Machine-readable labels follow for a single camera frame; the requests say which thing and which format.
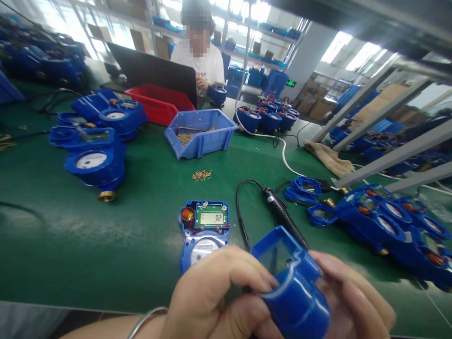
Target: metal rack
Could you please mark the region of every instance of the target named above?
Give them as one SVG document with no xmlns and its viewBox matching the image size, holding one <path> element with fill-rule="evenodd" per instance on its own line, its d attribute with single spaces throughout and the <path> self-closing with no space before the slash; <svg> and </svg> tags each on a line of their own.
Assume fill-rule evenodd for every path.
<svg viewBox="0 0 452 339">
<path fill-rule="evenodd" d="M 365 121 L 359 128 L 354 130 L 348 137 L 333 147 L 334 151 L 340 152 L 349 144 L 357 140 L 365 132 L 370 130 L 378 122 L 397 111 L 404 104 L 411 101 L 425 88 L 434 82 L 452 85 L 452 65 L 441 64 L 435 62 L 413 62 L 403 58 L 395 58 L 392 62 L 385 66 L 369 83 L 359 91 L 350 102 L 345 105 L 326 126 L 314 136 L 313 142 L 320 142 L 337 124 L 339 124 L 357 105 L 359 105 L 373 90 L 375 90 L 390 74 L 394 71 L 403 70 L 414 72 L 426 76 L 412 85 L 409 90 L 402 93 L 395 100 L 389 102 L 383 109 L 375 113 L 368 121 Z M 399 147 L 378 160 L 360 168 L 335 184 L 337 187 L 346 187 L 357 183 L 367 177 L 385 170 L 399 162 L 402 162 L 418 153 L 421 153 L 437 144 L 452 138 L 452 120 L 444 122 L 442 125 L 424 133 L 416 139 Z M 401 190 L 416 187 L 425 183 L 446 178 L 452 174 L 452 164 L 447 163 L 429 171 L 419 173 L 409 179 L 402 180 L 398 183 L 389 185 L 390 192 L 399 192 Z"/>
</svg>

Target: white cable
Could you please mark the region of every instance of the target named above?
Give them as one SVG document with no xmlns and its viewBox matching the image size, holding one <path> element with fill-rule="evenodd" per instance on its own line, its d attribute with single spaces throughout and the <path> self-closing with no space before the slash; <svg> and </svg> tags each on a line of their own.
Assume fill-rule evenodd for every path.
<svg viewBox="0 0 452 339">
<path fill-rule="evenodd" d="M 264 135 L 264 134 L 255 134 L 255 133 L 251 133 L 251 132 L 248 131 L 248 130 L 245 128 L 245 126 L 242 124 L 242 122 L 240 121 L 239 115 L 237 114 L 237 103 L 238 103 L 238 101 L 239 101 L 240 94 L 242 93 L 242 87 L 243 87 L 243 85 L 244 85 L 244 83 L 245 83 L 245 74 L 246 74 L 245 72 L 246 72 L 246 66 L 247 66 L 247 63 L 248 63 L 248 52 L 249 52 L 249 47 L 250 47 L 251 1 L 249 2 L 249 5 L 250 5 L 250 7 L 249 7 L 249 11 L 248 11 L 248 18 L 249 18 L 250 20 L 248 20 L 248 33 L 247 33 L 247 35 L 246 35 L 246 52 L 245 52 L 245 61 L 244 61 L 244 64 L 243 64 L 242 83 L 240 84 L 239 93 L 238 93 L 238 95 L 237 95 L 237 98 L 235 99 L 235 106 L 234 106 L 234 112 L 235 112 L 235 113 L 234 113 L 234 114 L 235 114 L 236 117 L 237 117 L 237 121 L 239 122 L 239 125 L 240 125 L 240 126 L 243 128 L 243 130 L 244 130 L 245 132 L 247 132 L 248 134 L 253 135 L 253 136 L 255 136 L 255 137 L 268 137 L 268 138 L 275 139 L 275 138 L 277 138 L 277 137 L 269 136 L 269 135 Z M 286 152 L 286 142 L 285 142 L 283 139 L 281 139 L 281 138 L 280 138 L 280 140 L 281 140 L 282 143 L 283 143 L 283 146 L 282 146 L 282 161 L 284 162 L 284 165 L 286 165 L 287 169 L 288 169 L 289 171 L 291 171 L 292 173 L 304 177 L 303 174 L 300 174 L 300 173 L 298 173 L 298 172 L 295 172 L 293 169 L 290 168 L 289 164 L 288 164 L 287 161 L 286 161 L 286 156 L 285 156 L 285 152 Z"/>
<path fill-rule="evenodd" d="M 358 164 L 353 164 L 353 167 L 354 167 L 354 166 L 357 166 L 357 167 L 364 167 L 363 165 L 358 165 Z M 378 172 L 378 173 L 376 173 L 376 174 L 378 174 L 379 176 L 382 176 L 382 177 L 385 177 L 385 178 L 394 179 L 394 180 L 404 180 L 403 178 L 392 177 L 392 176 L 389 176 L 389 175 L 386 175 L 386 174 L 383 174 L 383 173 L 380 173 L 380 172 Z M 435 188 L 435 187 L 427 186 L 427 185 L 422 185 L 421 187 L 429 188 L 429 189 L 431 189 L 431 190 L 433 190 L 433 191 L 437 191 L 437 192 L 440 192 L 440 193 L 443 193 L 443 194 L 452 196 L 452 190 L 450 190 L 449 188 L 447 188 L 447 187 L 445 187 L 444 185 L 440 184 L 438 181 L 437 181 L 436 183 L 439 184 L 439 186 L 442 187 L 445 191 L 440 190 L 440 189 Z"/>
</svg>

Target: green workbench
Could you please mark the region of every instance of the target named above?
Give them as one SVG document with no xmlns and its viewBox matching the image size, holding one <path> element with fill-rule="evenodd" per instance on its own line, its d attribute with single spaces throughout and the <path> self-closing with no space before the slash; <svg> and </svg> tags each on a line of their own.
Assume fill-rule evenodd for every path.
<svg viewBox="0 0 452 339">
<path fill-rule="evenodd" d="M 97 83 L 108 80 L 101 65 L 91 68 Z M 69 109 L 70 102 L 59 109 Z M 228 115 L 233 105 L 228 101 Z M 36 132 L 49 129 L 55 121 L 24 104 L 13 104 L 1 108 L 0 133 L 28 133 L 18 128 L 23 125 Z M 304 124 L 297 121 L 293 130 Z M 300 140 L 312 137 L 319 128 L 311 124 Z M 52 147 L 45 135 L 18 140 L 17 146 L 0 153 L 1 300 L 118 312 L 168 305 L 180 277 L 184 236 L 176 218 L 185 202 L 229 203 L 229 241 L 244 247 L 234 202 L 239 183 L 253 178 L 275 189 L 294 178 L 282 161 L 282 146 L 274 148 L 268 138 L 237 131 L 226 152 L 178 161 L 163 131 L 164 127 L 147 124 L 127 144 L 126 179 L 112 203 L 97 201 L 96 189 L 65 171 L 67 151 Z M 294 170 L 330 180 L 333 175 L 298 148 L 295 138 L 286 141 L 286 158 Z M 212 170 L 211 179 L 192 180 L 198 170 Z M 369 181 L 391 180 L 373 176 Z M 450 197 L 425 194 L 451 210 Z M 243 186 L 240 199 L 253 245 L 273 228 L 273 216 L 254 184 Z M 310 226 L 304 208 L 289 204 L 288 209 L 313 249 L 351 265 L 388 300 L 398 316 L 393 334 L 452 338 L 452 295 L 429 282 L 420 285 L 391 257 L 372 253 L 337 226 Z"/>
</svg>

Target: red component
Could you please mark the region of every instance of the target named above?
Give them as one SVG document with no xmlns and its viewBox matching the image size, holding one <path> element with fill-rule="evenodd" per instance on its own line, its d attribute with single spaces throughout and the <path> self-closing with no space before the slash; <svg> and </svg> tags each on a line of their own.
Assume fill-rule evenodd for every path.
<svg viewBox="0 0 452 339">
<path fill-rule="evenodd" d="M 405 207 L 406 210 L 408 211 L 415 211 L 416 209 L 414 207 L 412 207 L 410 204 L 408 203 L 404 203 L 403 207 Z"/>
<path fill-rule="evenodd" d="M 428 253 L 426 256 L 436 266 L 444 266 L 445 264 L 444 259 L 435 253 Z"/>
<path fill-rule="evenodd" d="M 372 191 L 372 190 L 367 190 L 366 193 L 367 193 L 368 195 L 370 195 L 371 197 L 373 197 L 373 198 L 375 198 L 376 196 L 378 196 L 378 194 L 376 194 L 376 193 L 375 193 L 374 191 Z"/>
<path fill-rule="evenodd" d="M 143 84 L 125 93 L 140 102 L 145 107 L 149 122 L 157 125 L 169 126 L 178 112 L 195 110 L 185 93 L 153 84 Z"/>
<path fill-rule="evenodd" d="M 361 214 L 369 215 L 371 212 L 365 208 L 364 206 L 358 206 L 358 211 L 360 211 Z"/>
</svg>

